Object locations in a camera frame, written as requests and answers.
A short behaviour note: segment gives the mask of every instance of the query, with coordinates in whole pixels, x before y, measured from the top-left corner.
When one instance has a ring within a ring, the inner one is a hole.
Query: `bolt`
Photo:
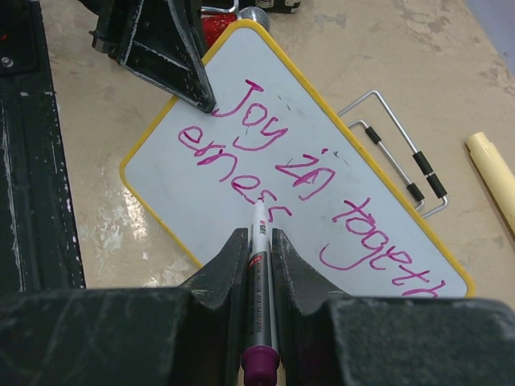
[[[2,61],[2,66],[5,68],[12,67],[14,64],[12,59],[8,58],[7,56],[4,56],[1,61]]]

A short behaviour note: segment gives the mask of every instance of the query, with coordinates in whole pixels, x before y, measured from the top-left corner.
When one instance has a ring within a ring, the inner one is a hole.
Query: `marker cap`
[[[272,347],[252,346],[245,350],[241,361],[245,386],[275,386],[279,354]]]

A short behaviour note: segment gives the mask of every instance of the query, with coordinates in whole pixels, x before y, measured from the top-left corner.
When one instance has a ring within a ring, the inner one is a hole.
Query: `whiteboard surface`
[[[214,114],[226,116],[177,101],[126,163],[128,188],[201,264],[234,228],[249,227],[252,202],[263,194],[275,207],[274,228],[349,294],[464,296],[464,279],[246,26],[206,65]]]

